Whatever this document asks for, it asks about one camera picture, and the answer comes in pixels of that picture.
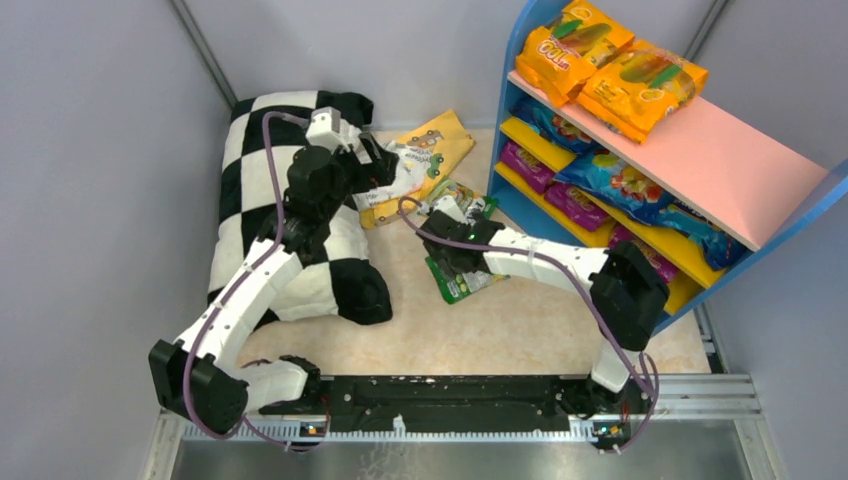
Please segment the purple candy bag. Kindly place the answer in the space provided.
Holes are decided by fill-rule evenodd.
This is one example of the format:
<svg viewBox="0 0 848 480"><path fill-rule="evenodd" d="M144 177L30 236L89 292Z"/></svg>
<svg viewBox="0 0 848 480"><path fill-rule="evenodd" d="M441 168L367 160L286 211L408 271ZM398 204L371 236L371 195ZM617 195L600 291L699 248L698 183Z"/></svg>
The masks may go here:
<svg viewBox="0 0 848 480"><path fill-rule="evenodd" d="M612 248L621 242L630 242L635 245L666 284L678 275L679 269L675 265L624 226L617 224L611 231L608 247Z"/></svg>
<svg viewBox="0 0 848 480"><path fill-rule="evenodd" d="M537 194L544 194L553 182L555 172L514 141L505 143L499 159Z"/></svg>
<svg viewBox="0 0 848 480"><path fill-rule="evenodd" d="M573 185L552 183L543 198L567 218L587 231L594 232L610 222L611 217Z"/></svg>

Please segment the orange candy bag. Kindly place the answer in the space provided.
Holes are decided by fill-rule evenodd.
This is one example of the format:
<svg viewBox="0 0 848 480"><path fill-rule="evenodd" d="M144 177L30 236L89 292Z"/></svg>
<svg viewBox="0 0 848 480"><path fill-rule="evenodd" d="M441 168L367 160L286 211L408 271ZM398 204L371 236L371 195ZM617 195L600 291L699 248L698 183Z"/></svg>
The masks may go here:
<svg viewBox="0 0 848 480"><path fill-rule="evenodd" d="M559 108L634 39L631 30L591 2L572 1L554 20L528 34L515 70Z"/></svg>

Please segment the orange candy bag floor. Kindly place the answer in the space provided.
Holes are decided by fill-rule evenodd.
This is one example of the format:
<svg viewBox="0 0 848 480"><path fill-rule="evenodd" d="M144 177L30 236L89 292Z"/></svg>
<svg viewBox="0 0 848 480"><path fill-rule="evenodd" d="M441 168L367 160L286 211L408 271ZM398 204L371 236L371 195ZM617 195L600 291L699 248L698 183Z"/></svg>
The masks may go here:
<svg viewBox="0 0 848 480"><path fill-rule="evenodd" d="M587 80L576 103L642 144L665 117L699 96L708 78L707 69L638 39Z"/></svg>

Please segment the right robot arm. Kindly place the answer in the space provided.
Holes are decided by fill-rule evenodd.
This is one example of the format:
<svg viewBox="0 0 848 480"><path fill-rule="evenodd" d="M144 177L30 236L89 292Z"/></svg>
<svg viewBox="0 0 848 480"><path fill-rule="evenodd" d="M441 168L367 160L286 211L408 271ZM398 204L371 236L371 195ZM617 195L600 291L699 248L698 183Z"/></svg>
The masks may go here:
<svg viewBox="0 0 848 480"><path fill-rule="evenodd" d="M459 222L433 212L415 230L430 257L459 272L517 276L578 294L604 337L590 371L613 394L635 381L658 395L656 365L645 350L670 290L633 243L581 247L533 237L500 222Z"/></svg>

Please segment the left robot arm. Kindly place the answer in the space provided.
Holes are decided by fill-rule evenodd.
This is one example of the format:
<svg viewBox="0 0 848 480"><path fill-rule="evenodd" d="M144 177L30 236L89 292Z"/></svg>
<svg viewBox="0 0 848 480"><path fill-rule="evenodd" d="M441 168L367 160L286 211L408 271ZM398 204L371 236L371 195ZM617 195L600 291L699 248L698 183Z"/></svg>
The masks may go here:
<svg viewBox="0 0 848 480"><path fill-rule="evenodd" d="M266 149L276 213L257 236L244 263L195 323L148 354L156 397L216 439L235 434L246 413L299 400L319 371L297 357L242 368L242 345L272 301L313 261L330 222L355 194L389 186L398 154L369 133L359 145L307 145L293 155L280 185L273 149Z"/></svg>

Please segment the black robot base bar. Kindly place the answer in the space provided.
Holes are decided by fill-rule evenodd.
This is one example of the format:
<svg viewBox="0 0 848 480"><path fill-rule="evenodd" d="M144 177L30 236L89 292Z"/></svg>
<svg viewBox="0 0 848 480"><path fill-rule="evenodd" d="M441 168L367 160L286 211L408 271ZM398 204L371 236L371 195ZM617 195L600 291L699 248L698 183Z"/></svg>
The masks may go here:
<svg viewBox="0 0 848 480"><path fill-rule="evenodd" d="M634 382L613 394L586 376L334 376L308 381L301 399L260 412L316 415L333 433L387 431L397 418L412 433L530 433L603 415L630 420L648 407Z"/></svg>

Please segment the green yellow candy bag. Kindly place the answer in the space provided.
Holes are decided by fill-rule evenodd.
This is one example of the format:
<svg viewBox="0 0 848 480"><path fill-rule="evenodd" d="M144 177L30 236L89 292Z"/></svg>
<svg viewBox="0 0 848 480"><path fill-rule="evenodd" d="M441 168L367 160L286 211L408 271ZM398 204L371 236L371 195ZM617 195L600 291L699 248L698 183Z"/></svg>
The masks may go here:
<svg viewBox="0 0 848 480"><path fill-rule="evenodd" d="M465 210L469 225L481 219L489 219L498 206L498 201L495 198L482 195L450 178L444 178L422 201L420 212L424 214L433 213L432 205L434 201L446 195L456 198L457 202Z"/></svg>

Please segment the blue candy bag upper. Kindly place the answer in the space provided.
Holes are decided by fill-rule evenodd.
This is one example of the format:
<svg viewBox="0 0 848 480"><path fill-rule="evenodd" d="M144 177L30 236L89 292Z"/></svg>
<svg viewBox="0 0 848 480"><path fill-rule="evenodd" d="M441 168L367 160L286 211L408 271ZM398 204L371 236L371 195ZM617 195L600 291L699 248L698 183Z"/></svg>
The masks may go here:
<svg viewBox="0 0 848 480"><path fill-rule="evenodd" d="M575 155L582 155L598 146L594 139L577 126L533 98L518 100L509 112L543 139Z"/></svg>

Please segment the blue candy bag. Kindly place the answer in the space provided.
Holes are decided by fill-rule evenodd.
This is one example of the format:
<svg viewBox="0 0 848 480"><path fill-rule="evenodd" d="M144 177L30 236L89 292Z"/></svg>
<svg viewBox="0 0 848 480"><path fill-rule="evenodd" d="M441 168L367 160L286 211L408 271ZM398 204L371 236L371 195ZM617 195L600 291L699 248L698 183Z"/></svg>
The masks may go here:
<svg viewBox="0 0 848 480"><path fill-rule="evenodd" d="M604 148L588 151L554 175L615 207L641 224L658 226L655 216L674 197L650 177Z"/></svg>
<svg viewBox="0 0 848 480"><path fill-rule="evenodd" d="M533 98L518 100L509 112L543 139L575 155L582 155L598 146L594 139L577 126Z"/></svg>
<svg viewBox="0 0 848 480"><path fill-rule="evenodd" d="M660 209L655 222L676 230L698 245L705 262L713 270L732 267L748 252L745 245L679 199Z"/></svg>

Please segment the blue candy bag middle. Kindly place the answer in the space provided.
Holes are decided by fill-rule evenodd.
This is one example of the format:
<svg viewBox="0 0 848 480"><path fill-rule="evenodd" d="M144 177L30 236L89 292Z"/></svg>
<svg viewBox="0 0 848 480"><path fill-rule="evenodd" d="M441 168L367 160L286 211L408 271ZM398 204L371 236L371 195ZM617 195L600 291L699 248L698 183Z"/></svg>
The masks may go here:
<svg viewBox="0 0 848 480"><path fill-rule="evenodd" d="M588 151L554 175L615 207L641 224L658 226L655 216L674 197L650 177L604 148Z"/></svg>

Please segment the blue yellow pink shelf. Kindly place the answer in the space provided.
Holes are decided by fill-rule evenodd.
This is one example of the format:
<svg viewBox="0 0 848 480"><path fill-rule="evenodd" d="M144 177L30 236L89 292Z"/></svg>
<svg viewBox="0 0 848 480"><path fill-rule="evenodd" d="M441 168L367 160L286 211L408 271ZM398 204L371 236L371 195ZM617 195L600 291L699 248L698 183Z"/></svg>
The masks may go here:
<svg viewBox="0 0 848 480"><path fill-rule="evenodd" d="M843 1L744 1L698 59L588 1L530 1L505 54L495 144L514 142L672 263L665 328L817 219L847 168Z"/></svg>

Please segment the blue candy bag right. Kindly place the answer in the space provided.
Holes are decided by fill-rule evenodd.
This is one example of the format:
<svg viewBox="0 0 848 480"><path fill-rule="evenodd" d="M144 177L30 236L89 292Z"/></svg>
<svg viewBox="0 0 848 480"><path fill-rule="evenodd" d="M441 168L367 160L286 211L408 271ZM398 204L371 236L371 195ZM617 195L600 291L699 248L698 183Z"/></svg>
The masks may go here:
<svg viewBox="0 0 848 480"><path fill-rule="evenodd" d="M705 262L713 270L732 267L748 252L745 245L679 199L660 209L655 222L676 230L698 245Z"/></svg>

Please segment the yellow white printed cloth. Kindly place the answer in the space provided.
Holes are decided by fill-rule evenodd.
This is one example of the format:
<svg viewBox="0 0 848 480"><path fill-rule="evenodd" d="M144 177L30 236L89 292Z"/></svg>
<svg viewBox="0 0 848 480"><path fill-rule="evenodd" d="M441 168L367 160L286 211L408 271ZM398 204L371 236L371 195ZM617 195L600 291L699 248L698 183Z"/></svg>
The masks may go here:
<svg viewBox="0 0 848 480"><path fill-rule="evenodd" d="M406 195L424 201L467 156L475 140L449 109L423 126L384 145L399 161L395 180L353 196L353 206L341 213L347 223L371 229L399 218L399 198Z"/></svg>

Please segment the grey aluminium rail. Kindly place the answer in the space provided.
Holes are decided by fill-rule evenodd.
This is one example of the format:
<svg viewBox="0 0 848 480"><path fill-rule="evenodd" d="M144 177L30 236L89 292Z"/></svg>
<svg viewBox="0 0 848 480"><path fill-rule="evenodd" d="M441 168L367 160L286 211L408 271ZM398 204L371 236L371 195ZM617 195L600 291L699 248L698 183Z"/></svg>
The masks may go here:
<svg viewBox="0 0 848 480"><path fill-rule="evenodd" d="M322 442L586 442L604 450L643 421L755 419L760 402L742 375L664 375L650 399L635 385L618 397L578 376L326 376L304 395L250 413L244 389L195 393L192 433Z"/></svg>

